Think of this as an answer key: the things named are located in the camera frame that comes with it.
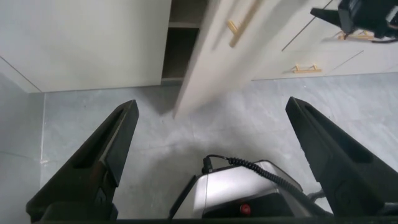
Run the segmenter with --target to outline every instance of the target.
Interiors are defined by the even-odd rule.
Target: open cabinet door
[[[262,0],[210,1],[174,108],[174,117],[184,116],[227,91],[241,87],[251,77],[231,73],[239,59],[247,31],[256,20]],[[233,21],[238,30],[233,30]]]

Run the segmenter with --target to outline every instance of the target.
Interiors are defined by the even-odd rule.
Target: wooden handle
[[[241,38],[243,32],[246,30],[248,27],[251,19],[253,18],[254,14],[256,13],[257,9],[259,8],[262,0],[255,0],[254,3],[251,5],[248,13],[244,17],[242,24],[237,28],[234,24],[233,21],[228,21],[227,26],[231,30],[231,32],[234,34],[234,37],[232,38],[231,42],[229,43],[229,46],[235,47],[235,45],[238,43],[239,39]]]
[[[294,70],[293,73],[318,73],[318,72],[322,72],[322,69],[319,69],[317,67],[317,65],[315,65],[315,64],[313,66],[311,66],[311,68],[313,68],[313,69],[300,70],[299,65],[296,65],[295,66],[296,70]]]
[[[362,31],[361,34],[351,34],[348,37],[355,38],[355,39],[361,39],[361,40],[373,40],[374,39],[374,37],[372,35],[369,35],[366,30]],[[340,32],[338,39],[339,40],[345,39],[345,33],[343,31]]]

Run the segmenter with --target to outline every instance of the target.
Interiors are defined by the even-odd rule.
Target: gray floor
[[[119,218],[165,218],[210,153],[268,159],[305,193],[318,190],[284,111],[290,96],[311,103],[398,170],[397,87],[398,74],[256,81],[181,120],[170,111],[176,86],[48,93],[41,185],[117,105],[131,99],[140,118],[114,198]]]

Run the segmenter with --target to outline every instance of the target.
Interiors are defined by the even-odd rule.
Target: white wall
[[[29,223],[39,190],[44,94],[27,94],[0,72],[0,222]]]
[[[0,1],[0,55],[41,91],[160,85],[170,5]]]

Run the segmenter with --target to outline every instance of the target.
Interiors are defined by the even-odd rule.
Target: cabinet shelf
[[[200,28],[207,0],[172,0],[170,28]]]
[[[199,29],[169,28],[162,78],[183,78]]]

